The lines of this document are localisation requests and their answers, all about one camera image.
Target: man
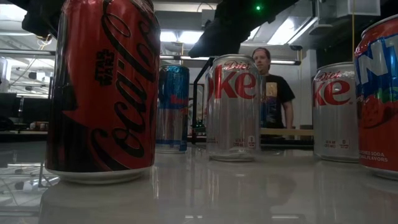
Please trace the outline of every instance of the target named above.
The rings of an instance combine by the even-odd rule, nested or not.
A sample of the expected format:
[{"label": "man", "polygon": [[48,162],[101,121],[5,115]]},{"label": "man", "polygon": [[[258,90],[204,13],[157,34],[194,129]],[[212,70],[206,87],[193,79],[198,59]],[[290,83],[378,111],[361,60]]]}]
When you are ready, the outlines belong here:
[{"label": "man", "polygon": [[289,84],[280,76],[269,74],[271,67],[271,54],[263,47],[254,50],[252,55],[262,79],[265,79],[266,93],[263,93],[261,103],[266,105],[266,110],[261,111],[262,127],[284,128],[282,123],[281,105],[285,110],[286,128],[293,127],[293,104],[295,98]]}]

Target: graphic print on shirt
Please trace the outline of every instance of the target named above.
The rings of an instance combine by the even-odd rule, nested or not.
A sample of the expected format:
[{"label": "graphic print on shirt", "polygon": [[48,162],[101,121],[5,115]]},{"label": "graphic print on shirt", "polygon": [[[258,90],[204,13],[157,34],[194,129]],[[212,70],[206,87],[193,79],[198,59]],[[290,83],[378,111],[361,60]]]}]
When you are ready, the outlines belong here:
[{"label": "graphic print on shirt", "polygon": [[278,96],[278,84],[276,82],[267,83],[266,88],[266,105],[267,105],[267,123],[277,122],[277,98]]}]

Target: black t-shirt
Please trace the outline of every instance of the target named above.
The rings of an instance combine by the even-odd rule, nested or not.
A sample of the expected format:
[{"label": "black t-shirt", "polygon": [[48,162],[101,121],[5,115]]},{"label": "black t-shirt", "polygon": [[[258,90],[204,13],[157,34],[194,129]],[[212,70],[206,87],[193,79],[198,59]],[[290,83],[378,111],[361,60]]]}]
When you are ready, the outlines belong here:
[{"label": "black t-shirt", "polygon": [[261,126],[262,128],[283,128],[281,105],[293,100],[294,93],[286,80],[280,76],[268,75],[262,78],[266,79],[267,88],[264,92],[263,84]]}]

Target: glossy table surface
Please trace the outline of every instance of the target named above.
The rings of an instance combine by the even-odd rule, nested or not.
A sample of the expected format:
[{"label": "glossy table surface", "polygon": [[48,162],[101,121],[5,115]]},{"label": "glossy table surface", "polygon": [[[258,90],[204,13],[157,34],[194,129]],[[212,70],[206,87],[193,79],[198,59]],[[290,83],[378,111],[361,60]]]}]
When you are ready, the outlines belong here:
[{"label": "glossy table surface", "polygon": [[39,187],[44,147],[0,143],[0,223],[398,223],[398,182],[310,151],[227,163],[191,147],[157,154],[145,176],[125,184],[77,185],[44,172]]}]

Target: blue silver can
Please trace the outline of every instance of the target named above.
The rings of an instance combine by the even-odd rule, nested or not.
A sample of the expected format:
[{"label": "blue silver can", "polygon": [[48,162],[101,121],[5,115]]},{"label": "blue silver can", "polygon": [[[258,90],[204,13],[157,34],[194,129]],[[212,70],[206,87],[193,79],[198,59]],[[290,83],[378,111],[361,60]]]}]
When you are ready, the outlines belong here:
[{"label": "blue silver can", "polygon": [[184,153],[188,135],[189,69],[164,65],[159,72],[156,152]]}]

